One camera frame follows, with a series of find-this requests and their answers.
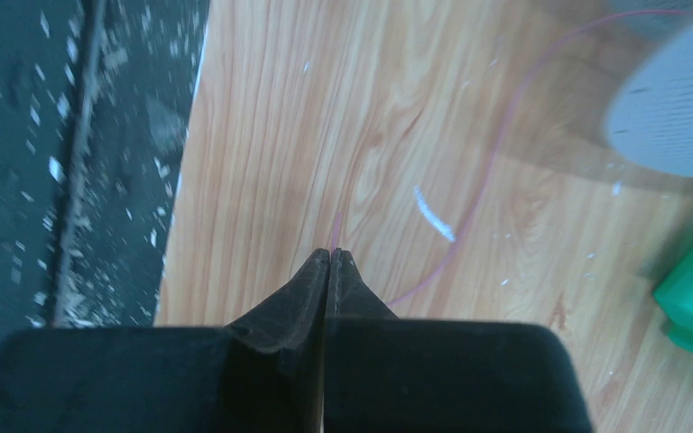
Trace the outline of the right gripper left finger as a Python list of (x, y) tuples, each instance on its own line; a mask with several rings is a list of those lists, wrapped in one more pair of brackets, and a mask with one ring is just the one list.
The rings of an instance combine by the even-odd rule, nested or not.
[(34, 328), (0, 344), (0, 432), (317, 432), (330, 255), (223, 327)]

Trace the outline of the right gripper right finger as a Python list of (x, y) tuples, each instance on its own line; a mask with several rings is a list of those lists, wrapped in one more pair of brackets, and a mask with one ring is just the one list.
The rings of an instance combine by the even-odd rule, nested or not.
[(589, 432), (565, 346), (527, 323), (403, 319), (331, 256), (324, 322), (327, 432)]

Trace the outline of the grey cable spool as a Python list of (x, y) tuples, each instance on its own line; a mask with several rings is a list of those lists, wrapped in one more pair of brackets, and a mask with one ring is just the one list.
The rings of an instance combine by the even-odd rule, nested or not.
[(693, 178), (693, 18), (617, 91), (603, 127), (610, 148), (651, 170)]

